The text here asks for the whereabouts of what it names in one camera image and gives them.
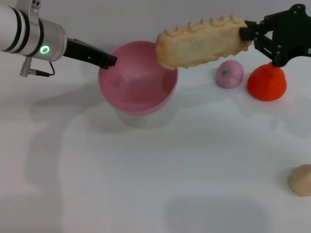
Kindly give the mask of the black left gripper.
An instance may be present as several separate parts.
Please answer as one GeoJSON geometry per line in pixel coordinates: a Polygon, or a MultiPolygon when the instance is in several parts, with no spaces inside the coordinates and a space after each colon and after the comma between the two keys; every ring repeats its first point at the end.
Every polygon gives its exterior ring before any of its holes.
{"type": "Polygon", "coordinates": [[[103,69],[113,67],[118,59],[114,55],[75,38],[67,39],[67,47],[63,56],[87,62],[103,69]]]}

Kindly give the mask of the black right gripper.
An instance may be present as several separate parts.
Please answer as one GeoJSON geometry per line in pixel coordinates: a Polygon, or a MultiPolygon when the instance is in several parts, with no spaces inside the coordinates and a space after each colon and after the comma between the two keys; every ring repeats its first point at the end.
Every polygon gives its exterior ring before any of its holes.
{"type": "Polygon", "coordinates": [[[242,41],[254,41],[255,49],[271,59],[276,67],[291,59],[311,56],[311,17],[306,6],[295,4],[289,10],[268,15],[261,23],[245,21],[239,29],[242,41]]]}

